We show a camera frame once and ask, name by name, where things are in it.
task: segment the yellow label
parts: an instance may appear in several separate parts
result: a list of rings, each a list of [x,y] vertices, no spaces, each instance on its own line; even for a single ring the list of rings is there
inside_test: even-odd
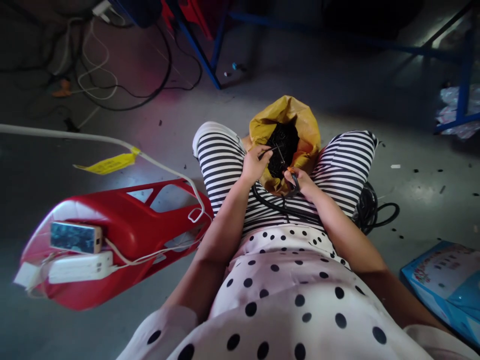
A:
[[[98,175],[106,175],[135,164],[135,158],[139,153],[139,149],[137,149],[136,147],[132,147],[131,153],[129,154],[117,155],[115,157],[99,161],[91,166],[73,165],[73,167]]]

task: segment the cardboard box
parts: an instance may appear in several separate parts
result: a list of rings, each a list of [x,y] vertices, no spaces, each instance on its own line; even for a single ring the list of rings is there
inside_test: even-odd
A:
[[[401,272],[430,311],[480,348],[480,251],[441,241]]]

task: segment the smartphone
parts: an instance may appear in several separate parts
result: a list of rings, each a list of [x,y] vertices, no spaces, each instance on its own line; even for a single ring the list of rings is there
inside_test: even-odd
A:
[[[98,254],[102,249],[102,228],[67,221],[50,224],[50,246],[76,253]]]

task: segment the concrete floor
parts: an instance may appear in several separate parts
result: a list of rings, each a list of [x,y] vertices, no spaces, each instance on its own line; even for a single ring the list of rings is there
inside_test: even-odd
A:
[[[439,6],[438,1],[431,1],[402,32],[401,39],[422,44],[459,8],[458,3],[444,1]],[[1,33],[15,26],[26,34],[35,31],[3,21]],[[122,85],[147,94],[160,83],[166,61],[147,37],[162,53],[165,47],[154,29],[117,30],[99,24],[96,33],[110,49],[108,68]],[[3,49],[20,46],[5,36],[0,43]],[[179,40],[190,51],[185,38]],[[205,45],[211,51],[211,44]],[[188,86],[184,79],[194,82],[196,65],[175,48],[173,41],[170,46],[173,63],[181,74],[173,71],[171,79],[176,82],[170,84]],[[15,64],[18,57],[5,54],[1,65]],[[91,57],[99,60],[101,56],[93,53]],[[126,140],[191,177],[199,189],[205,190],[191,148],[197,128],[205,121],[225,124],[244,136],[256,113],[287,94],[310,105],[323,145],[336,134],[369,129],[385,144],[377,150],[369,181],[381,202],[396,202],[401,208],[392,224],[375,229],[370,238],[391,270],[398,273],[439,238],[480,249],[480,235],[474,231],[475,225],[480,227],[480,197],[473,196],[480,193],[479,137],[461,142],[453,137],[432,136],[440,86],[447,79],[455,79],[456,69],[417,57],[398,71],[407,58],[391,51],[359,54],[324,39],[241,25],[226,34],[218,67],[221,80],[228,80],[232,86],[216,90],[204,76],[195,90],[164,91],[135,111],[100,110],[83,131]],[[232,62],[246,64],[248,71],[243,78],[237,72],[228,79],[222,76],[224,71],[231,71]],[[64,130],[65,113],[55,112],[40,119],[26,117],[25,110],[35,97],[39,98],[33,114],[63,104],[71,108],[72,120],[77,124],[95,108],[82,95],[55,100],[39,90],[23,91],[15,86],[33,86],[42,79],[41,74],[34,73],[0,77],[3,123]],[[136,101],[119,90],[118,96],[105,103],[125,106]],[[140,322],[163,304],[186,271],[191,256],[86,312],[27,298],[22,288],[12,284],[31,233],[62,199],[173,178],[142,159],[135,166],[106,176],[72,167],[93,164],[122,151],[93,142],[0,134],[0,187],[4,193],[0,205],[3,359],[115,359]],[[391,169],[392,164],[400,164],[401,168]]]

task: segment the red plastic stool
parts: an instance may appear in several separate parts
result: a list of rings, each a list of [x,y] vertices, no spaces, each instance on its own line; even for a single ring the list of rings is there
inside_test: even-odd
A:
[[[178,5],[185,15],[185,19],[190,23],[195,23],[200,26],[203,35],[208,40],[215,40],[217,36],[217,29],[220,24],[222,16],[222,5],[224,0],[179,0]],[[174,19],[174,14],[170,11],[169,6],[165,0],[161,0],[163,10],[161,15],[165,20],[166,25],[172,30],[170,20]]]
[[[50,247],[50,223],[53,221],[100,226],[104,236],[118,248],[125,258],[131,261],[158,250],[167,249],[165,243],[202,225],[196,236],[196,240],[199,239],[207,231],[211,222],[206,214],[210,215],[212,219],[214,216],[210,200],[200,193],[205,213],[196,223],[191,222],[188,215],[195,208],[199,210],[194,212],[192,217],[195,218],[200,214],[201,206],[198,203],[167,212],[156,212],[150,208],[150,205],[167,185],[175,185],[195,197],[194,191],[188,183],[183,179],[176,179],[74,196],[63,200],[45,217],[30,238],[21,256],[20,265],[25,261],[38,264],[39,260],[43,260],[55,251]],[[152,193],[145,202],[128,194],[149,189],[152,189]],[[153,258],[139,265],[121,268],[101,280],[62,284],[50,284],[46,280],[43,283],[43,289],[51,300],[66,308],[72,310],[95,308],[190,254],[198,245],[197,242],[184,251],[164,252],[165,258],[160,262],[154,264],[156,259]],[[110,250],[105,243],[103,250]],[[124,265],[115,253],[113,253],[113,264]]]

